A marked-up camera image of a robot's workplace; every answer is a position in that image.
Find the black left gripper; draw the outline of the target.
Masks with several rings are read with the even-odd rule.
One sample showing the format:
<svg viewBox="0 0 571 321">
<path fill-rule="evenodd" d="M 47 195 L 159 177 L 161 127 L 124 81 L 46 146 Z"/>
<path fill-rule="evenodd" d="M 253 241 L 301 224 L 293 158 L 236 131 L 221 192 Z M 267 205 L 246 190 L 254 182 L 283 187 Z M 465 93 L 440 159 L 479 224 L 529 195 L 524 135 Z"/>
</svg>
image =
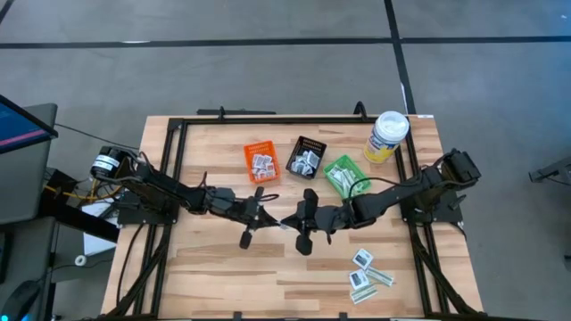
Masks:
<svg viewBox="0 0 571 321">
<path fill-rule="evenodd" d="M 236 212 L 239 220 L 245 225 L 239 247 L 248 249 L 252 241 L 252 233 L 255 231 L 258 223 L 259 202 L 264 192 L 263 187 L 258 187 L 253 196 L 245 200 L 236 201 Z M 260 228 L 280 226 L 280 222 L 272 217 L 263 207 L 261 207 Z"/>
</svg>

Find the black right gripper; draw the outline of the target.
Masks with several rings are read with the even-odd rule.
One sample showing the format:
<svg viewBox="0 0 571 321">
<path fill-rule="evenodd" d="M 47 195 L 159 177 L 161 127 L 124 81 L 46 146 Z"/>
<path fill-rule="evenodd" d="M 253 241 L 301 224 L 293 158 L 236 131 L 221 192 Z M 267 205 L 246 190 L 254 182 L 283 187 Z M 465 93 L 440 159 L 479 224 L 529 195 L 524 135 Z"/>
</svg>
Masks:
<svg viewBox="0 0 571 321">
<path fill-rule="evenodd" d="M 298 203 L 296 213 L 281 220 L 286 226 L 298 230 L 295 248 L 303 256 L 312 254 L 313 242 L 310 234 L 314 231 L 323 231 L 326 234 L 327 244 L 332 243 L 331 235 L 335 233 L 337 220 L 337 207 L 319 207 L 319 198 L 312 189 L 305 189 L 303 200 Z"/>
</svg>

